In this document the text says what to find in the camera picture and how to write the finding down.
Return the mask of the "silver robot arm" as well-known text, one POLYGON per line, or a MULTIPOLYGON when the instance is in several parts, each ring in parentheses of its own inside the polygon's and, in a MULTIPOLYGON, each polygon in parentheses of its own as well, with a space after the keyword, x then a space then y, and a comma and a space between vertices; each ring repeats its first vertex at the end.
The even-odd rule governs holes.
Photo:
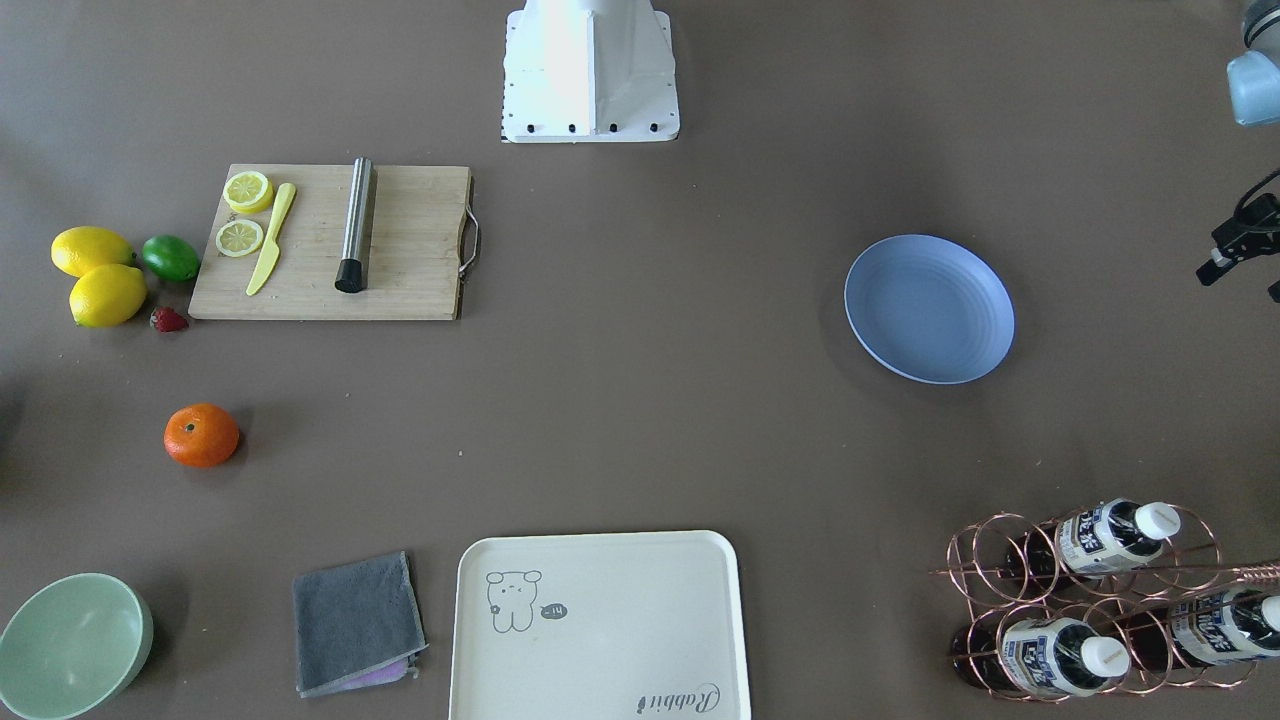
POLYGON ((1244 53, 1228 63, 1235 122, 1243 127, 1279 122, 1279 1, 1244 1, 1244 53))

